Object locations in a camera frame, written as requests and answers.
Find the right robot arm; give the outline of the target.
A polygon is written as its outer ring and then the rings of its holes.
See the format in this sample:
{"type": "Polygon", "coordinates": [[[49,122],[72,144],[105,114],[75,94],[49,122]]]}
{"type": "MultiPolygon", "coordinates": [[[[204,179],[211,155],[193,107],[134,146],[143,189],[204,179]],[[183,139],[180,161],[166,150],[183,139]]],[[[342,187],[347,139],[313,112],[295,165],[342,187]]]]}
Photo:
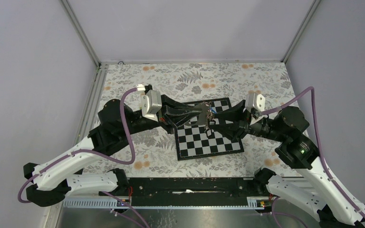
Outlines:
{"type": "Polygon", "coordinates": [[[361,228],[365,222],[365,204],[337,178],[327,165],[320,143],[312,142],[304,131],[309,127],[303,112],[283,105],[269,118],[260,105],[247,107],[241,102],[212,115],[208,127],[230,140],[253,135],[277,141],[278,157],[305,178],[316,195],[285,184],[274,171],[262,168],[255,172],[254,191],[261,196],[271,193],[308,212],[322,228],[361,228]]]}

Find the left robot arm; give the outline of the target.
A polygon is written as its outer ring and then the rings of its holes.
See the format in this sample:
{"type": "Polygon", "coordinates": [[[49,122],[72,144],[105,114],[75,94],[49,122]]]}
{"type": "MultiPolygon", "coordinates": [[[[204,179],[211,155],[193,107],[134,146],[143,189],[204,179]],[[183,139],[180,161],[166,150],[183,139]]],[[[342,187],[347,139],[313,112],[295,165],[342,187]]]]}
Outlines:
{"type": "Polygon", "coordinates": [[[128,161],[117,160],[113,155],[125,147],[132,147],[132,134],[157,127],[170,133],[202,112],[198,107],[179,103],[165,95],[145,94],[141,101],[142,108],[136,111],[125,104],[124,98],[108,101],[98,113],[99,126],[75,146],[49,162],[24,165],[27,181],[19,192],[26,198],[19,197],[19,201],[47,207],[70,195],[102,191],[123,195],[129,187],[124,170],[116,168],[88,175],[82,174],[81,170],[100,159],[130,165],[135,154],[128,161]]]}

